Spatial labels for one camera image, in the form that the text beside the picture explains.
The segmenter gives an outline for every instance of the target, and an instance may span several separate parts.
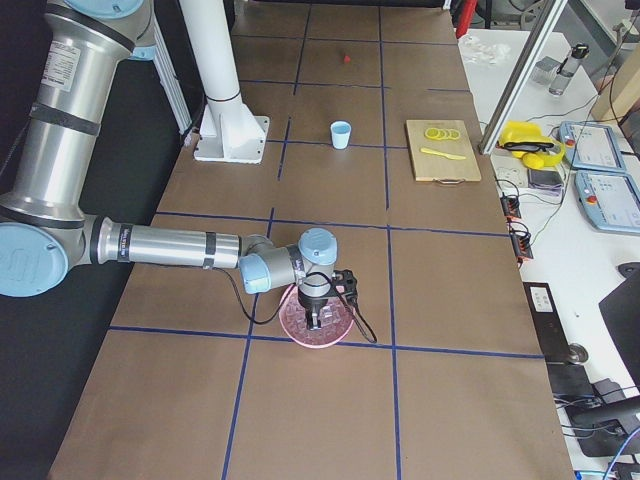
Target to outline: white metal base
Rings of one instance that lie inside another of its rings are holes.
[[[200,141],[194,151],[196,160],[203,162],[232,162],[232,163],[260,163],[269,131],[269,117],[254,116],[246,105],[242,105],[244,110],[244,121],[248,123],[247,131],[253,131],[247,135],[246,141],[238,146],[229,145],[225,142],[225,136],[231,136],[234,132],[225,135],[224,118],[220,119],[222,134],[216,131],[211,110],[207,105],[202,125],[200,126]]]

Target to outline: wooden cutting board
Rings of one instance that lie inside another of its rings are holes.
[[[413,175],[419,182],[479,182],[480,169],[467,129],[462,120],[407,120],[407,138],[413,164]],[[428,128],[452,128],[460,132],[458,140],[431,140],[425,137]],[[464,160],[449,160],[422,153],[421,147],[463,155]]]

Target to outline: black device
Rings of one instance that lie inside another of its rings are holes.
[[[599,306],[620,358],[637,385],[640,382],[640,270],[631,273]],[[640,426],[636,417],[640,413],[640,396],[625,397],[620,391],[620,385],[610,380],[594,384],[594,389],[601,399],[600,405],[567,407],[567,415],[573,426],[607,427],[606,430],[595,431],[593,435],[578,440],[585,455],[614,455],[627,436]],[[636,437],[629,442],[623,453],[639,452],[640,438]]]

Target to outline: white cup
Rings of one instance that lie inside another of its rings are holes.
[[[331,124],[331,143],[333,148],[342,150],[349,145],[349,136],[351,135],[351,125],[343,120],[338,120]]]

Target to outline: black strap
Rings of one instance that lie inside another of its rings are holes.
[[[104,222],[105,218],[107,217],[96,217],[96,219],[93,221],[93,228],[91,229],[91,239],[89,240],[89,259],[94,265],[100,263],[98,258],[98,244],[100,242],[100,230],[102,229],[102,222]]]
[[[40,120],[41,122],[50,123],[52,125],[59,125],[64,128],[70,128],[76,132],[86,133],[97,137],[100,133],[100,124],[90,122],[84,118],[76,117],[70,113],[63,112],[57,108],[44,105],[42,103],[34,103],[31,106],[31,113],[29,114],[34,120]]]
[[[216,234],[214,232],[206,232],[204,244],[204,261],[202,268],[211,270],[216,259]]]

